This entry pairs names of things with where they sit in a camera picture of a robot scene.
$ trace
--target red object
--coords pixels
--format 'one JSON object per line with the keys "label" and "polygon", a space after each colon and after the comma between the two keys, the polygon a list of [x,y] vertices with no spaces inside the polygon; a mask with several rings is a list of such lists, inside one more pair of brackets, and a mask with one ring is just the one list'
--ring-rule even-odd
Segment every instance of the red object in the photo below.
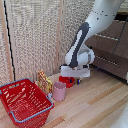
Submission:
{"label": "red object", "polygon": [[59,77],[59,81],[62,83],[66,83],[66,88],[70,88],[73,86],[75,79],[73,77]]}
{"label": "red object", "polygon": [[40,128],[53,108],[50,99],[30,79],[0,86],[0,99],[19,128]]}

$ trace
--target light wood floor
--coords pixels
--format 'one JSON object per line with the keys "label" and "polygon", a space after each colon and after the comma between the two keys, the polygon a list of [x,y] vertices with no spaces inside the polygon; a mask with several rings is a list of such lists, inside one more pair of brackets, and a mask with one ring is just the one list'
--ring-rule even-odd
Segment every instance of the light wood floor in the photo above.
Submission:
{"label": "light wood floor", "polygon": [[[50,79],[58,81],[60,74]],[[65,100],[54,102],[42,128],[110,128],[128,101],[128,86],[101,71],[67,89]],[[0,128],[15,128],[0,101]]]}

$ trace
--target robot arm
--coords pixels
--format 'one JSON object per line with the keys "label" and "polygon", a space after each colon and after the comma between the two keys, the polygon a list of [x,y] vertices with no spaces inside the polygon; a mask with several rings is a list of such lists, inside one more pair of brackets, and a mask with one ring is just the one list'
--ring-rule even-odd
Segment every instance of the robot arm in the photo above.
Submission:
{"label": "robot arm", "polygon": [[65,56],[65,63],[68,67],[61,67],[62,76],[87,77],[87,75],[83,75],[83,72],[86,74],[88,70],[85,71],[82,67],[84,65],[89,67],[89,64],[94,61],[95,55],[93,50],[85,45],[85,41],[111,25],[122,2],[124,0],[95,0],[91,13],[85,23],[79,27],[71,48]]}

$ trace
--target woven wall panel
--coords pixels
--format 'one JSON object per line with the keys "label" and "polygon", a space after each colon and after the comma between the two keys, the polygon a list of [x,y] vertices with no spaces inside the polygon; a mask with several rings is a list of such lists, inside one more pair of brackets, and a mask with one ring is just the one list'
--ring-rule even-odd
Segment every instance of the woven wall panel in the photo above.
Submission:
{"label": "woven wall panel", "polygon": [[19,78],[54,73],[60,0],[10,0]]}
{"label": "woven wall panel", "polygon": [[128,0],[125,0],[122,4],[120,8],[128,8]]}
{"label": "woven wall panel", "polygon": [[7,26],[5,26],[5,14],[4,14],[3,3],[0,0],[0,85],[6,84],[13,81],[11,58],[8,55],[10,49],[7,49]]}
{"label": "woven wall panel", "polygon": [[60,65],[64,63],[65,55],[68,52],[79,27],[85,22],[85,19],[89,15],[93,2],[93,0],[67,0],[61,42]]}

